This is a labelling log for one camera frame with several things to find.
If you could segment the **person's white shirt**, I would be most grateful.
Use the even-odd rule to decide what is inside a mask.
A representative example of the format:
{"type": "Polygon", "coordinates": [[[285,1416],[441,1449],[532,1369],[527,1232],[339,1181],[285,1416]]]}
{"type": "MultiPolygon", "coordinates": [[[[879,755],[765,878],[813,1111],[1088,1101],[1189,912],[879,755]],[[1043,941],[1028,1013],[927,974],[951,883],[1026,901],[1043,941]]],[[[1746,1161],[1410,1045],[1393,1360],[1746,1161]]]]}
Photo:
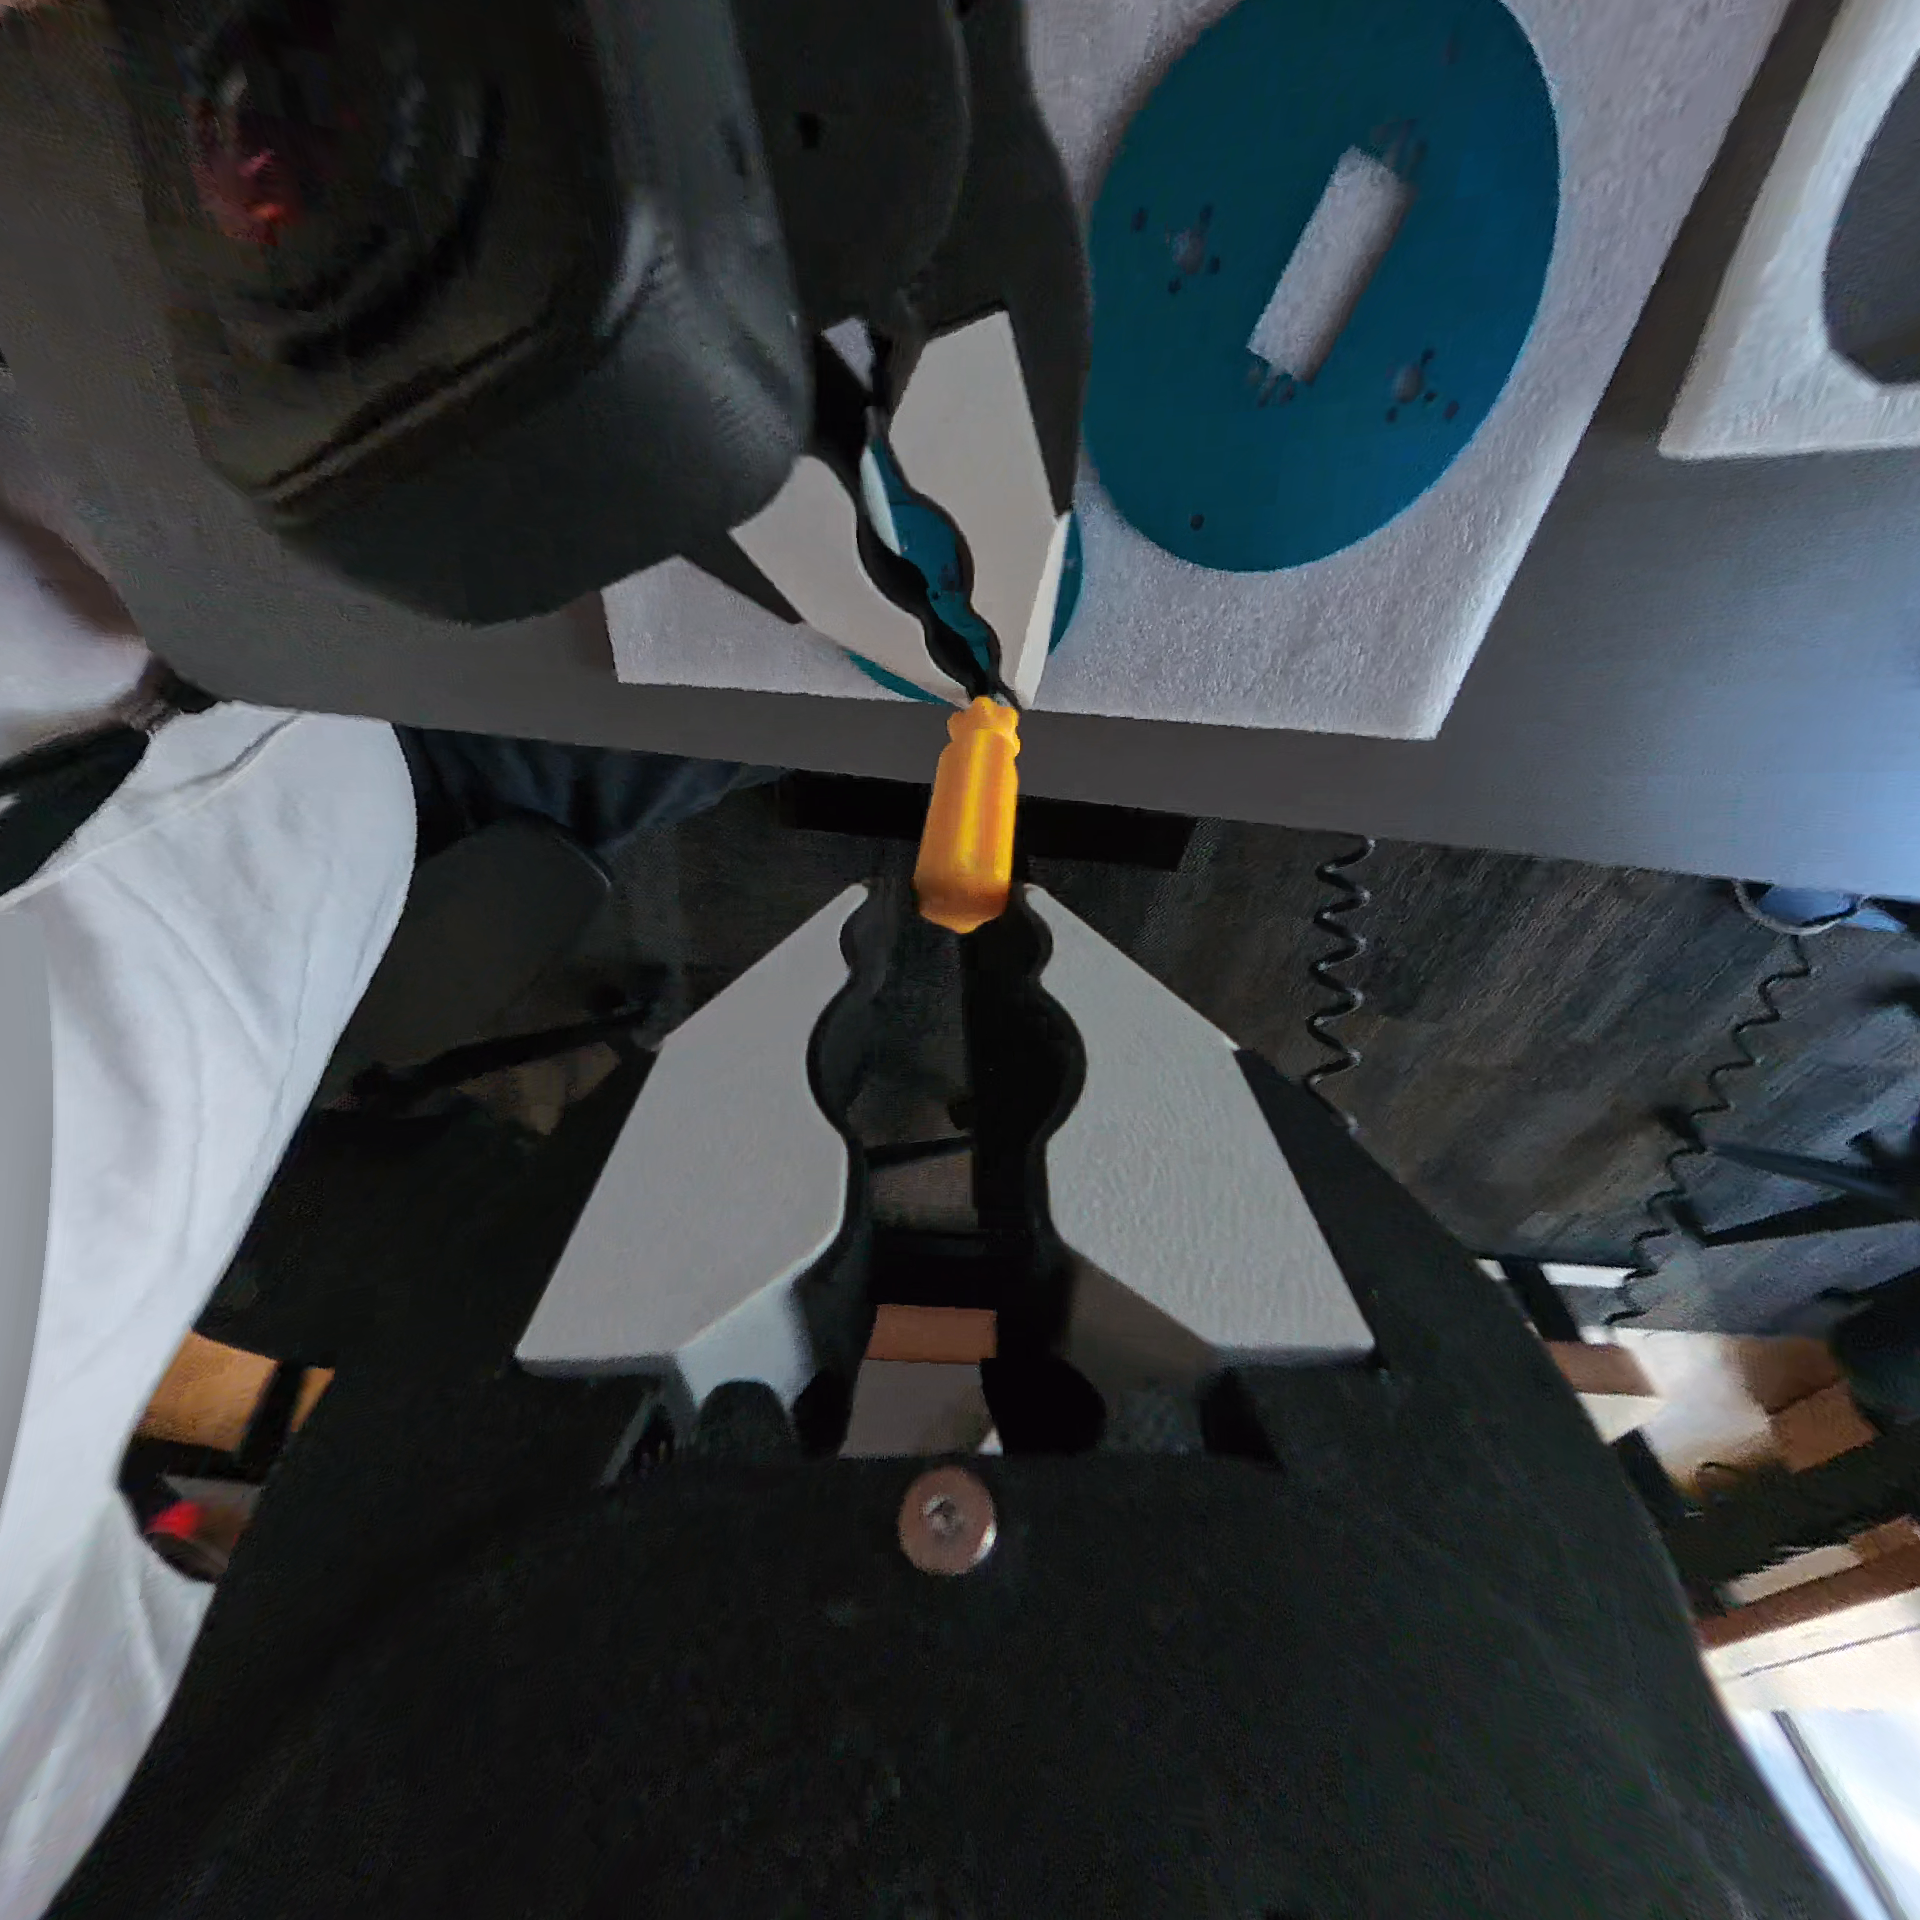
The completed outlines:
{"type": "Polygon", "coordinates": [[[42,936],[50,1203],[5,1464],[3,1902],[43,1916],[122,1800],[208,1591],[120,1471],[389,948],[417,790],[389,724],[167,717],[20,887],[42,936]]]}

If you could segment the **person's dark trousers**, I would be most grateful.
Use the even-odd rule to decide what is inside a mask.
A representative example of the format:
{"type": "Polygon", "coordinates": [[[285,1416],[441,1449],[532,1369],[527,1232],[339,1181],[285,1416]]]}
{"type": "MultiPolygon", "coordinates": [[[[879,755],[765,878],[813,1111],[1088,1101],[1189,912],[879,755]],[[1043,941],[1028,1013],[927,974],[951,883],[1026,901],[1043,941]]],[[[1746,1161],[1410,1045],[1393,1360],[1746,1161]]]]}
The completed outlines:
{"type": "Polygon", "coordinates": [[[684,825],[781,767],[524,736],[395,727],[417,793],[420,860],[512,820],[548,823],[594,856],[684,825]]]}

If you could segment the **black mesh office chair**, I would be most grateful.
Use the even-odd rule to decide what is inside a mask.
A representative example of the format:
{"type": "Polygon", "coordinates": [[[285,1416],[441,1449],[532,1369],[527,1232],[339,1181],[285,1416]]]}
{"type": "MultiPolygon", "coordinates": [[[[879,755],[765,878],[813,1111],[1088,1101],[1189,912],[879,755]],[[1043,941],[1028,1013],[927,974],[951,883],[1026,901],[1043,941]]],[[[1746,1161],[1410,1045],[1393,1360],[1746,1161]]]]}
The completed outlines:
{"type": "Polygon", "coordinates": [[[608,869],[540,820],[474,832],[417,865],[323,1078],[321,1104],[407,1113],[468,1084],[608,1048],[640,1056],[655,989],[612,989],[591,1016],[511,1032],[514,1003],[569,957],[612,893],[608,869]]]}

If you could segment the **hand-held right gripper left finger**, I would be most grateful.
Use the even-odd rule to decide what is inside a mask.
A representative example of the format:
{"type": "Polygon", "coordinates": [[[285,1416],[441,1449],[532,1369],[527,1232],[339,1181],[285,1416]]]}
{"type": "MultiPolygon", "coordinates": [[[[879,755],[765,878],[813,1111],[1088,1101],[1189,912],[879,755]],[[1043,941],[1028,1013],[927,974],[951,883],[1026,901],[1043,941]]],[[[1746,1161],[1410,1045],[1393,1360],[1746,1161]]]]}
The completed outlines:
{"type": "Polygon", "coordinates": [[[896,935],[896,889],[855,883],[664,1039],[519,1369],[650,1375],[685,1431],[754,1385],[801,1439],[845,1439],[876,1319],[851,1111],[896,935]]]}

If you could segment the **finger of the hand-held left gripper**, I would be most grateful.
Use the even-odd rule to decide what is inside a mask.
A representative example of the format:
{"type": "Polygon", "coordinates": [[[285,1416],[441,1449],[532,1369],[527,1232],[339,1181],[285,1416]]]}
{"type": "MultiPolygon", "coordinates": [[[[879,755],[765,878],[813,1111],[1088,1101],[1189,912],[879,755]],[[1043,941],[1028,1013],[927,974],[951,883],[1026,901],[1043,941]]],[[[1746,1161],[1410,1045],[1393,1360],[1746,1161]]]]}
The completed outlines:
{"type": "Polygon", "coordinates": [[[1000,639],[1002,684],[1033,707],[1072,512],[1052,493],[1008,313],[929,341],[896,401],[896,456],[968,542],[971,603],[1000,639]]]}
{"type": "Polygon", "coordinates": [[[968,707],[971,670],[953,670],[921,573],[880,537],[869,505],[860,479],[810,449],[732,540],[794,614],[871,679],[968,707]]]}

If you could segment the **white foam piece with cutout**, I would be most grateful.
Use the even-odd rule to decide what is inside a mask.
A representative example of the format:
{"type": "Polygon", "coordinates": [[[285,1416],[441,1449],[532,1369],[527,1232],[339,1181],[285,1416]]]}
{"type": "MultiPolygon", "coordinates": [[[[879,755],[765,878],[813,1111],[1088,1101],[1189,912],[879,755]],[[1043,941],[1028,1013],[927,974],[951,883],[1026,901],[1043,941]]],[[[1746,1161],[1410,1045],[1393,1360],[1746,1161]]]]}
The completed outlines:
{"type": "Polygon", "coordinates": [[[1826,321],[1842,205],[1916,60],[1916,1],[1839,8],[1671,404],[1666,459],[1916,448],[1916,383],[1863,373],[1826,321]]]}

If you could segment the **blue slotted metal disc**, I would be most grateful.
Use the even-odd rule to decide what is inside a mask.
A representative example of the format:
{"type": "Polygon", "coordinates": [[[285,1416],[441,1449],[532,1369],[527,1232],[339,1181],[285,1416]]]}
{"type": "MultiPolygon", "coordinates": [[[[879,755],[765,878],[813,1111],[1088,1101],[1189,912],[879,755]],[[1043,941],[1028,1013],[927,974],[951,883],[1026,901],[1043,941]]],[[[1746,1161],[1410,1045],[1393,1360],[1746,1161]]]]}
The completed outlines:
{"type": "Polygon", "coordinates": [[[1248,1],[1120,134],[1091,215],[1087,444],[1207,569],[1325,559],[1426,493],[1538,315],[1545,70],[1499,1],[1248,1]]]}

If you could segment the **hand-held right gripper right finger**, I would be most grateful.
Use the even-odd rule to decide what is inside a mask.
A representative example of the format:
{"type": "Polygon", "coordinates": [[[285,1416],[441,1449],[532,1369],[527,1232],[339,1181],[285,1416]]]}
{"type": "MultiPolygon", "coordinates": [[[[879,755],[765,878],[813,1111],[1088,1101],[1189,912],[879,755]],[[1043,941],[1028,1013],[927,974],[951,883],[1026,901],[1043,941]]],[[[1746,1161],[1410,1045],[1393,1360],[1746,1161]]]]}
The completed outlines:
{"type": "Polygon", "coordinates": [[[1056,895],[1013,902],[1013,1438],[1205,1443],[1377,1334],[1242,1048],[1056,895]]]}

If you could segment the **orange handled screwdriver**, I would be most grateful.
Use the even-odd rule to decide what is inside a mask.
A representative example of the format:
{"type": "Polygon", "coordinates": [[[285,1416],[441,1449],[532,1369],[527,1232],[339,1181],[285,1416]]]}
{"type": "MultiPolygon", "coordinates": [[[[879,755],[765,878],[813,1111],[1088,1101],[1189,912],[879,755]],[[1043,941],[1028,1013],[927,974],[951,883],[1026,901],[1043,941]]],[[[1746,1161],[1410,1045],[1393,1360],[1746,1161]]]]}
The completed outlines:
{"type": "Polygon", "coordinates": [[[1019,713],[975,699],[951,716],[919,839],[915,897],[935,928],[968,936],[1011,901],[1019,801],[1019,713]]]}

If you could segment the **large white foam sheet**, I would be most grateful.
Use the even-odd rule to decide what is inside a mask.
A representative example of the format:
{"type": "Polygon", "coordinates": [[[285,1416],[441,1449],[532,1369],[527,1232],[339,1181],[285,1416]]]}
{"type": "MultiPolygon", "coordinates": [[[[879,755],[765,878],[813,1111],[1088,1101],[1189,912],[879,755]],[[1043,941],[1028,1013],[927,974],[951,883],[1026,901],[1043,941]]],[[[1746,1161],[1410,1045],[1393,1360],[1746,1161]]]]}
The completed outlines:
{"type": "MultiPolygon", "coordinates": [[[[1237,4],[1026,4],[1032,72],[1088,255],[1146,96],[1237,4]]],[[[1784,4],[1507,4],[1540,60],[1560,150],[1543,302],[1444,476],[1379,533],[1279,571],[1191,565],[1114,508],[1079,413],[1087,582],[1033,707],[1234,729],[1428,739],[1594,416],[1784,4]]],[[[603,589],[626,684],[893,697],[719,571],[667,559],[603,589]]]]}

